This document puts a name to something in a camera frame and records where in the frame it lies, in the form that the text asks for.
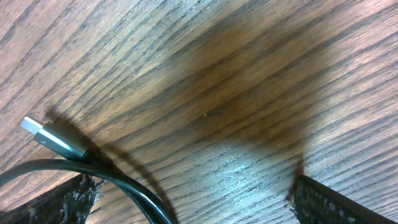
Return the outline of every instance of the black textured object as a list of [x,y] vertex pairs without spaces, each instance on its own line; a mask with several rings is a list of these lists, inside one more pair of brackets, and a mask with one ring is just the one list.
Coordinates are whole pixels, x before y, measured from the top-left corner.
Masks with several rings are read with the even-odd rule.
[[10,212],[0,213],[0,223],[84,224],[94,205],[98,185],[80,174]]
[[295,183],[291,202],[301,224],[396,223],[305,175]]

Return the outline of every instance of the wood grain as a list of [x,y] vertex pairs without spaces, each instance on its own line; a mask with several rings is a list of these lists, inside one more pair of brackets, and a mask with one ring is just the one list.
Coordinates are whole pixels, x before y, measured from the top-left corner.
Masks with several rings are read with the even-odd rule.
[[[295,166],[398,222],[395,0],[0,1],[0,172],[68,119],[180,223],[297,223]],[[33,172],[10,210],[70,179]],[[88,223],[146,223],[106,183]]]

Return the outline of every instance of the silver connector plug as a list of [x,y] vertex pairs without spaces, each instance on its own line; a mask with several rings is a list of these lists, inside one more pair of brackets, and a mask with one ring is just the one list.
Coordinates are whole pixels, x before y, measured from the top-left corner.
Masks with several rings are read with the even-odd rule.
[[75,161],[85,160],[85,153],[88,147],[63,132],[53,123],[48,122],[43,125],[40,121],[26,116],[21,122],[21,127],[35,135],[33,140],[57,154]]

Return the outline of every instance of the cord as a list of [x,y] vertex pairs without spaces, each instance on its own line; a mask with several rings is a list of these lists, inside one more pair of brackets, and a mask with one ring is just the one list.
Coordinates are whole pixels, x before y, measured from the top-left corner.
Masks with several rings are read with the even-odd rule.
[[0,187],[20,175],[36,170],[68,170],[109,180],[121,188],[137,204],[150,223],[176,223],[164,207],[163,202],[149,189],[120,172],[104,169],[92,164],[64,159],[38,159],[29,161],[0,174]]

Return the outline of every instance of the metal connector tip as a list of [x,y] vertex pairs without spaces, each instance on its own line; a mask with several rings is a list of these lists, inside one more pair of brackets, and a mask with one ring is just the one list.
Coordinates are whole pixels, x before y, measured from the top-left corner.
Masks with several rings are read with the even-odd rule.
[[43,128],[43,124],[34,118],[26,116],[21,122],[21,127],[32,134],[36,134],[40,129]]

